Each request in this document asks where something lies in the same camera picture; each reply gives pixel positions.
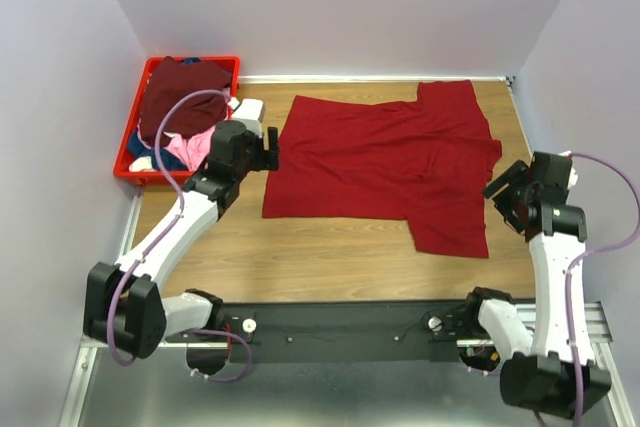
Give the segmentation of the red t-shirt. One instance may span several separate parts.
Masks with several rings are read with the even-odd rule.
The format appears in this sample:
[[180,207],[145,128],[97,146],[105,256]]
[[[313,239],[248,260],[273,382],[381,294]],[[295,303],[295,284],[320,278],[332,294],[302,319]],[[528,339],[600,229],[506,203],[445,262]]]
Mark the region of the red t-shirt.
[[404,220],[420,252],[488,258],[483,190],[502,146],[470,81],[375,105],[296,96],[279,146],[264,217]]

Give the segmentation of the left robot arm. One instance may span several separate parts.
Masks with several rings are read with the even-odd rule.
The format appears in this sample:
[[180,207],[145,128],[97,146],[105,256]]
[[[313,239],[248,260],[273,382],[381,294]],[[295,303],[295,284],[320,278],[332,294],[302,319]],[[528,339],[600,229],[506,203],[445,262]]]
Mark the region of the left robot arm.
[[220,298],[197,289],[165,298],[162,290],[189,248],[238,198],[246,176],[278,169],[278,130],[261,133],[260,126],[248,119],[219,123],[208,157],[178,188],[162,220],[115,263],[99,262],[89,271],[83,332],[105,343],[118,364],[149,357],[178,333],[201,342],[220,334]]

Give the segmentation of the pink t-shirt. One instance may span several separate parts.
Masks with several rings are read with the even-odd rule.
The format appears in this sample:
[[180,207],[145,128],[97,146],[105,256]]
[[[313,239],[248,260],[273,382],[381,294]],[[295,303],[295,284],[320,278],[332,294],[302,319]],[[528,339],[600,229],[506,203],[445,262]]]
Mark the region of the pink t-shirt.
[[[216,122],[209,121],[207,129],[197,132],[190,137],[168,131],[169,121],[173,119],[185,104],[187,104],[192,98],[209,94],[213,97],[221,97],[224,103],[222,115]],[[167,113],[167,121],[164,123],[165,129],[163,130],[162,137],[167,139],[164,149],[176,157],[188,171],[195,171],[210,151],[211,137],[215,131],[216,125],[227,118],[227,114],[230,109],[229,102],[231,100],[231,89],[225,88],[222,90],[208,89],[196,91],[178,101]]]

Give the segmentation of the navy blue t-shirt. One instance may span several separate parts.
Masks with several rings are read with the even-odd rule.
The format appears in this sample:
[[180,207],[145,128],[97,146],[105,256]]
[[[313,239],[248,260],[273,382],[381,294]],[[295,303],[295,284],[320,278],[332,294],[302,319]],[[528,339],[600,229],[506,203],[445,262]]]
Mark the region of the navy blue t-shirt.
[[[202,59],[200,58],[185,58],[179,60],[183,63],[194,63]],[[188,171],[185,166],[173,155],[164,149],[164,146],[160,145],[162,139],[162,133],[164,127],[159,126],[155,142],[152,145],[148,145],[141,140],[139,130],[139,118],[133,132],[129,136],[127,141],[127,151],[131,153],[134,160],[141,156],[150,156],[153,162],[153,171],[158,171],[161,166],[164,166],[168,171]]]

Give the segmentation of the white garment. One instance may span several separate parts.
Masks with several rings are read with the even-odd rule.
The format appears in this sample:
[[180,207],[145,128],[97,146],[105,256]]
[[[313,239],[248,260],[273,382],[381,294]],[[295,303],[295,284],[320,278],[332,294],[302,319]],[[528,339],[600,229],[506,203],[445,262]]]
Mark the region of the white garment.
[[153,171],[153,162],[150,156],[141,156],[136,158],[130,165],[130,172],[149,172]]

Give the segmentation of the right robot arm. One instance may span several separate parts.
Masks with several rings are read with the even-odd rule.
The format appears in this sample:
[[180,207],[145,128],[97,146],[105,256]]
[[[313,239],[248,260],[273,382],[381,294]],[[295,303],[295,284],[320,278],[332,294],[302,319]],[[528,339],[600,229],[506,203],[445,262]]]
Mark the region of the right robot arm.
[[576,182],[570,154],[536,152],[485,187],[484,197],[528,246],[535,325],[525,326],[508,293],[482,287],[467,295],[459,317],[467,336],[493,342],[505,404],[574,424],[611,388],[588,332],[582,284],[586,214],[567,202]]

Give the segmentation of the maroon t-shirt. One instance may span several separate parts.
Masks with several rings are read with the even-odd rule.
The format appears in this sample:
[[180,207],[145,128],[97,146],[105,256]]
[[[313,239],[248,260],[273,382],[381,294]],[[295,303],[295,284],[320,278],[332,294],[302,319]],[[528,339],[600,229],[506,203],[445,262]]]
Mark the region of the maroon t-shirt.
[[189,139],[208,130],[227,114],[225,98],[212,92],[231,87],[231,74],[212,61],[183,63],[164,57],[151,73],[141,100],[138,126],[141,140],[152,145],[169,110],[193,92],[199,94],[187,100],[165,124],[160,145],[168,145],[169,134]]

